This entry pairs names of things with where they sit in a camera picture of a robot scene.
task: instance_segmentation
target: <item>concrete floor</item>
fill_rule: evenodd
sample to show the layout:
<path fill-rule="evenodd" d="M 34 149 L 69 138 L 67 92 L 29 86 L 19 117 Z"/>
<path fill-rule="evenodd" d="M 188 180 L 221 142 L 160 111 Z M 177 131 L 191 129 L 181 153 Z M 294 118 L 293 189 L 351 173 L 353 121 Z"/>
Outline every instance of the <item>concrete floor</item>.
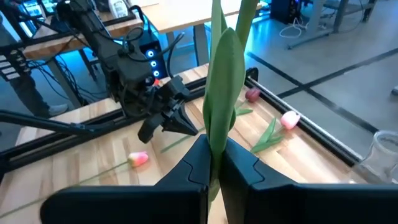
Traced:
<path fill-rule="evenodd" d="M 394 17 L 397 13 L 398 1 L 380 1 L 369 22 L 360 24 L 354 31 L 333 34 L 292 50 L 286 48 L 292 39 L 279 37 L 279 32 L 285 25 L 272 20 L 258 22 L 252 26 L 249 36 L 246 66 L 257 67 L 262 85 L 277 95 L 281 94 L 288 104 L 352 150 L 365 156 L 372 141 L 373 129 L 367 129 L 358 120 L 374 129 L 398 131 L 398 97 L 390 95 L 391 89 L 398 85 L 398 54 L 395 54 L 398 50 L 377 57 L 398 48 L 398 26 Z M 360 18 L 360 12 L 345 17 L 341 30 L 351 29 Z M 235 17 L 227 20 L 229 26 L 236 23 Z M 332 22 L 333 18 L 325 21 L 328 24 Z M 189 44 L 192 39 L 192 29 L 185 29 L 184 32 L 186 37 L 181 45 Z M 159 38 L 165 44 L 165 35 L 160 35 Z M 104 90 L 103 77 L 99 74 L 98 83 L 93 82 L 77 52 L 63 54 L 62 57 L 68 64 L 73 61 L 74 67 L 70 66 L 70 69 L 79 85 L 92 92 Z M 370 58 L 373 58 L 371 62 L 361 63 Z M 177 50 L 172 59 L 173 73 L 193 67 L 193 47 Z M 37 89 L 49 104 L 69 103 L 54 94 L 39 71 L 34 71 L 32 76 L 36 80 Z M 306 88 L 306 84 L 312 82 L 314 85 Z M 52 85 L 63 93 L 56 83 L 52 82 Z M 295 88 L 299 91 L 286 94 Z M 3 80 L 0 80 L 0 109 L 29 114 L 13 89 Z M 19 127 L 1 123 L 0 131 L 3 133 L 0 137 L 0 150 L 11 147 Z"/>

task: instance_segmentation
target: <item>white bottle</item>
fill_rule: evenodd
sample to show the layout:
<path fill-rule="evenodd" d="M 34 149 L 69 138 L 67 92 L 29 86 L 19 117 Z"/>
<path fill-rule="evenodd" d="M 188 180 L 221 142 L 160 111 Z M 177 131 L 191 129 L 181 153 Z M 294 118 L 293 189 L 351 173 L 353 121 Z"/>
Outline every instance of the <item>white bottle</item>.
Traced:
<path fill-rule="evenodd" d="M 127 6 L 123 0 L 109 0 L 109 10 L 115 19 L 128 15 Z"/>

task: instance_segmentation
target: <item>gray pants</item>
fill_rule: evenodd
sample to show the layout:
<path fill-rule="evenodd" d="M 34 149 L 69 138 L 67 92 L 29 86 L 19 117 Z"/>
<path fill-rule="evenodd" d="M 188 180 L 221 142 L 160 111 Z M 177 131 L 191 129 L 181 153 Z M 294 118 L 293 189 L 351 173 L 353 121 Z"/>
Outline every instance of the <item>gray pants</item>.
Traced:
<path fill-rule="evenodd" d="M 15 43 L 15 39 L 3 26 L 0 15 L 0 47 Z M 20 76 L 19 78 L 12 79 L 10 84 L 17 93 L 19 99 L 33 115 L 41 117 L 49 116 L 49 106 L 36 90 L 36 84 L 32 77 Z"/>

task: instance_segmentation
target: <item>wooden desk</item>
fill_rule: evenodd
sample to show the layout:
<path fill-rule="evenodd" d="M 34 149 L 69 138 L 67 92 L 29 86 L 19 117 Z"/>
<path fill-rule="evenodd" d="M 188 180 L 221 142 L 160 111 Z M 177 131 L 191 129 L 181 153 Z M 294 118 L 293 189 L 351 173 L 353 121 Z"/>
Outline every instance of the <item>wooden desk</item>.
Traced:
<path fill-rule="evenodd" d="M 181 76 L 185 83 L 191 82 L 204 77 L 207 69 L 208 67 L 204 65 L 183 72 Z M 245 87 L 239 101 L 243 101 L 246 90 Z M 202 103 L 203 98 L 199 98 L 186 104 L 187 114 L 198 129 L 203 127 Z M 254 112 L 237 117 L 229 136 L 246 149 L 250 149 L 267 128 L 271 119 L 275 116 L 280 118 L 281 114 L 262 100 L 244 107 L 252 108 Z M 117 108 L 119 108 L 118 104 L 106 99 L 65 113 L 55 119 L 79 122 Z M 132 124 L 7 173 L 0 185 L 0 216 L 23 204 L 46 197 L 57 190 L 110 169 L 124 162 L 127 155 L 134 151 L 147 151 L 149 161 L 136 169 L 128 165 L 118 167 L 116 170 L 86 182 L 85 185 L 154 185 L 177 164 L 199 136 L 190 137 L 167 152 L 160 153 L 162 149 L 185 135 L 162 133 L 158 128 L 150 143 L 143 144 L 137 137 L 141 124 L 142 122 Z M 36 128 L 22 128 L 17 144 L 47 133 L 48 131 Z M 257 156 L 272 168 L 297 182 L 333 183 L 338 182 L 348 172 L 348 167 L 344 163 L 299 128 L 291 130 L 281 143 L 260 152 Z M 40 223 L 38 211 L 41 203 L 35 203 L 3 217 L 0 223 Z M 225 220 L 222 196 L 219 194 L 211 206 L 209 223 L 225 223 Z"/>
<path fill-rule="evenodd" d="M 211 21 L 211 0 L 164 0 L 153 6 L 142 8 L 148 21 L 160 34 L 167 35 L 167 42 L 171 44 L 175 37 L 173 31 L 193 26 L 195 53 L 197 65 L 209 62 L 205 22 Z M 241 1 L 221 0 L 225 16 L 237 14 Z"/>
<path fill-rule="evenodd" d="M 103 22 L 110 21 L 110 20 L 114 19 L 110 12 L 99 12 L 98 17 Z M 50 24 L 51 17 L 48 17 L 45 20 L 45 22 L 47 24 Z M 113 37 L 120 37 L 120 36 L 127 34 L 127 32 L 131 28 L 136 27 L 136 26 L 142 26 L 142 21 L 139 19 L 138 16 L 137 16 L 137 19 L 133 19 L 133 20 L 126 21 L 126 22 L 121 22 L 119 24 L 107 26 L 106 28 Z M 48 27 L 41 26 L 38 29 L 38 31 L 36 32 L 36 34 L 33 36 L 33 38 L 37 39 L 37 38 L 46 37 L 48 35 L 52 35 L 52 34 L 56 34 L 56 33 L 57 32 L 55 32 L 52 29 L 49 29 Z M 47 42 L 44 42 L 41 44 L 35 44 L 32 46 L 28 46 L 24 50 L 24 55 L 28 59 L 32 59 L 32 60 L 39 60 L 39 59 L 43 59 L 43 58 L 47 58 L 47 57 L 52 57 L 53 55 L 59 53 L 59 51 L 65 46 L 66 43 L 68 43 L 68 41 L 71 38 L 73 38 L 73 37 L 69 36 L 69 37 L 64 37 L 64 38 L 57 39 L 57 40 L 50 40 L 50 41 L 47 41 Z M 81 34 L 79 35 L 79 38 L 81 40 L 85 40 L 85 38 Z M 80 49 L 82 47 L 83 47 L 83 44 L 80 41 L 73 39 L 69 43 L 68 47 L 64 50 L 64 52 Z"/>

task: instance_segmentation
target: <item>glass jar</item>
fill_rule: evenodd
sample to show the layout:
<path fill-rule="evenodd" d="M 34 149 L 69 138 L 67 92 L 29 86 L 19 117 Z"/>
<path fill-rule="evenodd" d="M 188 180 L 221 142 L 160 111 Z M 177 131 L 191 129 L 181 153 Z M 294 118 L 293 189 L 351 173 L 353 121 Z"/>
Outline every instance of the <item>glass jar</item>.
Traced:
<path fill-rule="evenodd" d="M 378 131 L 366 158 L 348 174 L 351 184 L 393 184 L 392 171 L 398 165 L 398 133 Z"/>

